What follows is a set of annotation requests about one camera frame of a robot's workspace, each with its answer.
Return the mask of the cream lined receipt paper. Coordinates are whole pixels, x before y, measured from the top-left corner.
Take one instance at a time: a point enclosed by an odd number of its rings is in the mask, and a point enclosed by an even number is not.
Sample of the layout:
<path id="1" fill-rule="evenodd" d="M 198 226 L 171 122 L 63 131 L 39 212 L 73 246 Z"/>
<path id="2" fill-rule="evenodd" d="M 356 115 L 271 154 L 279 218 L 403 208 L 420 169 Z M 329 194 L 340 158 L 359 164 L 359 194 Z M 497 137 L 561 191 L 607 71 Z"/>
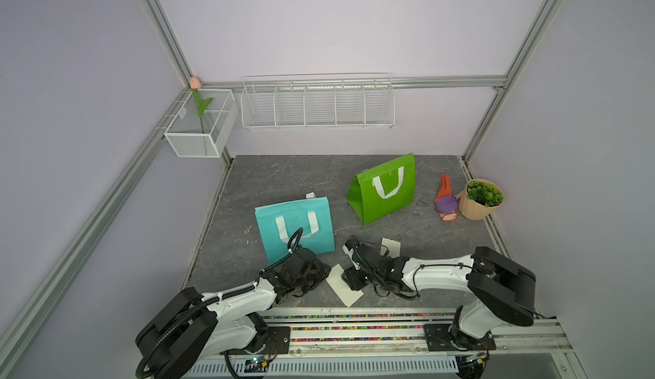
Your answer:
<path id="1" fill-rule="evenodd" d="M 363 296 L 363 292 L 361 290 L 352 290 L 343 279 L 344 276 L 345 270 L 343 267 L 341 265 L 335 265 L 331 269 L 329 276 L 327 276 L 326 281 L 342 303 L 346 307 L 351 307 Z"/>

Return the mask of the teal paper bag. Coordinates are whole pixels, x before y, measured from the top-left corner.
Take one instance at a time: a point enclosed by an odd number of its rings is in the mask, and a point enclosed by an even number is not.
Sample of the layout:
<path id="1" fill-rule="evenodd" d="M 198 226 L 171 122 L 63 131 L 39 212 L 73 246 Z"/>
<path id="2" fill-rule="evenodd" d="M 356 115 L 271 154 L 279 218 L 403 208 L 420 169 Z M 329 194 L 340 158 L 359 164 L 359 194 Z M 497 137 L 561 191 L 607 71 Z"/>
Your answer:
<path id="1" fill-rule="evenodd" d="M 325 196 L 258 207 L 255 217 L 269 264 L 289 253 L 288 242 L 300 228 L 301 247 L 315 254 L 335 251 L 332 215 Z"/>

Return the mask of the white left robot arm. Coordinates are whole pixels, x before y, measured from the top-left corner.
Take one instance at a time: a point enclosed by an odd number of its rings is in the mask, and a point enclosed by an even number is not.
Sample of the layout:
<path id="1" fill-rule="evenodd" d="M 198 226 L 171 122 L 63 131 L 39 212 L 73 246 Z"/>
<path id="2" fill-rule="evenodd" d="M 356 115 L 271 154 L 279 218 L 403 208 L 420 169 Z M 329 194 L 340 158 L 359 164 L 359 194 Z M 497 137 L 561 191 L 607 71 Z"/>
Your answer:
<path id="1" fill-rule="evenodd" d="M 196 361 L 216 354 L 265 350 L 277 334 L 269 333 L 262 312 L 314 290 L 330 271 L 311 250 L 299 247 L 252 283 L 218 293 L 181 290 L 136 336 L 142 355 L 136 377 L 180 378 Z"/>

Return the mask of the green paper bag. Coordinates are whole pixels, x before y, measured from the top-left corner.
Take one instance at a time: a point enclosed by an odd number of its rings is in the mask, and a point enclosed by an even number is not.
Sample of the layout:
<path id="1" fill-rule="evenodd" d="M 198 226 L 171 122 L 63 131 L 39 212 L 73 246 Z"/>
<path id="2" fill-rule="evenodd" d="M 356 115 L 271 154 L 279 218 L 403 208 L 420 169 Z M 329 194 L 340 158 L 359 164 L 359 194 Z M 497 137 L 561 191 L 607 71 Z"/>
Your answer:
<path id="1" fill-rule="evenodd" d="M 413 203 L 415 192 L 416 157 L 410 153 L 357 174 L 347 201 L 368 225 Z"/>

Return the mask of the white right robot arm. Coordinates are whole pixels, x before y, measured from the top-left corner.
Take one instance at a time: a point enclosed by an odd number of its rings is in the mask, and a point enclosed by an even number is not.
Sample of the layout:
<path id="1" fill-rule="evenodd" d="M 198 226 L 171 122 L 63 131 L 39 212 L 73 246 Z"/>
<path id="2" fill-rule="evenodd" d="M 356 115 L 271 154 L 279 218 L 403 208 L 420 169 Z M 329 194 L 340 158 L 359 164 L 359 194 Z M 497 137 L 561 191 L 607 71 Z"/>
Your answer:
<path id="1" fill-rule="evenodd" d="M 470 292 L 475 300 L 457 307 L 452 322 L 427 324 L 428 349 L 494 350 L 491 331 L 503 324 L 534 324 L 536 276 L 494 249 L 479 246 L 470 256 L 446 260 L 390 257 L 351 237 L 343 246 L 352 262 L 343 280 L 351 290 L 372 285 L 412 301 L 424 290 Z"/>

